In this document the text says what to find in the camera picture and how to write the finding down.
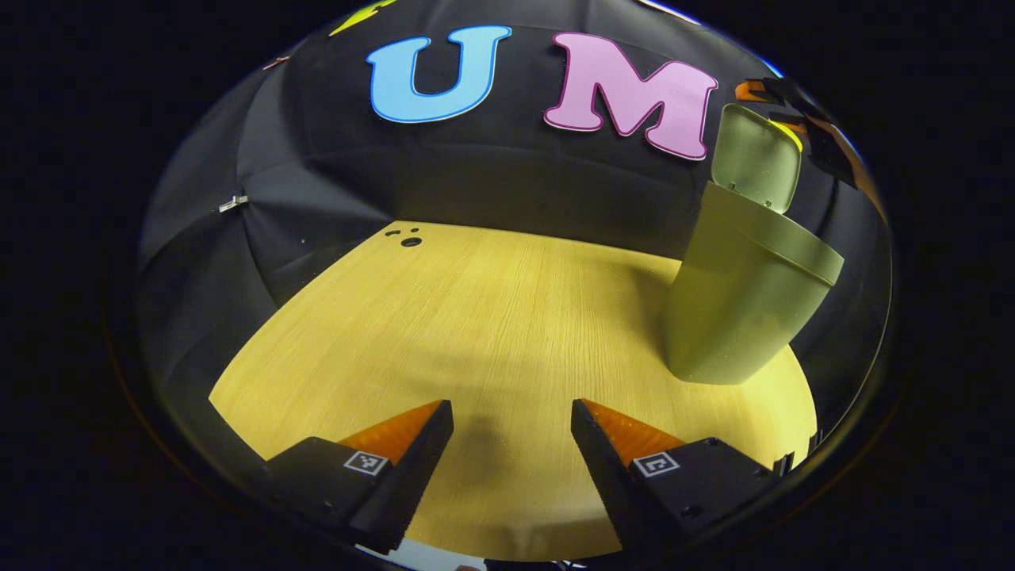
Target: wooden tabletop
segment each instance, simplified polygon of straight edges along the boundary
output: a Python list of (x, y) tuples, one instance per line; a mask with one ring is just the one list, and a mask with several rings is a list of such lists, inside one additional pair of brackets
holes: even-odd
[[(412, 237), (421, 242), (402, 244)], [(684, 441), (722, 438), (765, 466), (791, 451), (799, 463), (817, 427), (789, 347), (740, 385), (669, 372), (658, 315), (679, 266), (583, 241), (396, 221), (285, 304), (210, 400), (270, 458), (449, 399), (455, 433), (406, 538), (518, 561), (617, 551), (571, 439), (572, 400)]]

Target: green trash can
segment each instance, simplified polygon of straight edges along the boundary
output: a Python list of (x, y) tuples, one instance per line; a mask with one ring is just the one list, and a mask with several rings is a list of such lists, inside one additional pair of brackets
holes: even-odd
[(679, 379), (746, 381), (814, 315), (842, 257), (783, 215), (802, 145), (736, 103), (723, 109), (694, 232), (662, 312), (666, 363)]

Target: pink letter m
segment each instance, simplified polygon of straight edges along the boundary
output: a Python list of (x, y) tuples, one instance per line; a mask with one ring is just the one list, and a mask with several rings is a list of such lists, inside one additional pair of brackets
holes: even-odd
[(690, 158), (704, 158), (701, 142), (708, 93), (719, 86), (714, 77), (685, 63), (667, 62), (641, 80), (627, 56), (609, 40), (587, 33), (562, 32), (553, 42), (567, 50), (567, 71), (560, 102), (543, 118), (561, 129), (595, 131), (603, 118), (595, 111), (596, 89), (603, 93), (613, 126), (630, 135), (659, 105), (659, 123), (646, 130), (653, 146)]

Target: wooden table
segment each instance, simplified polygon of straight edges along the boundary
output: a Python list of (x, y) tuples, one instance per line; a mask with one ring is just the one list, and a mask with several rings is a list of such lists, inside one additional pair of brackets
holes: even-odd
[[(422, 242), (402, 245), (408, 237)], [(789, 347), (741, 385), (670, 374), (658, 314), (679, 265), (569, 239), (393, 222), (283, 306), (210, 400), (268, 458), (450, 399), (455, 433), (408, 539), (520, 561), (617, 551), (571, 439), (572, 400), (685, 441), (720, 437), (766, 466), (791, 451), (799, 463), (817, 426)]]

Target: blue letter u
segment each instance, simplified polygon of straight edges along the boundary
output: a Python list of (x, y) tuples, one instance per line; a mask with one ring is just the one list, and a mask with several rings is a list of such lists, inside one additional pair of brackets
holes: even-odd
[(497, 42), (511, 35), (502, 25), (463, 27), (448, 34), (462, 46), (458, 82), (443, 93), (416, 90), (416, 55), (429, 38), (410, 38), (389, 44), (366, 57), (374, 65), (370, 104), (378, 115), (398, 123), (424, 123), (461, 115), (476, 106), (493, 86)]

